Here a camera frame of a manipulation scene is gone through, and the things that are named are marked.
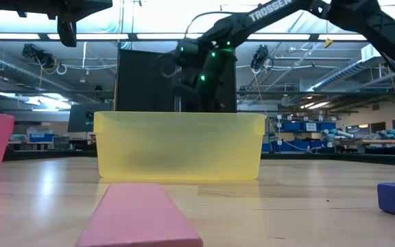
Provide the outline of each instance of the yellow plastic bin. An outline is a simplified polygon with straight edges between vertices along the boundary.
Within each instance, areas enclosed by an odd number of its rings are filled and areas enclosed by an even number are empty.
[[[96,112],[94,131],[104,178],[252,180],[265,116]]]

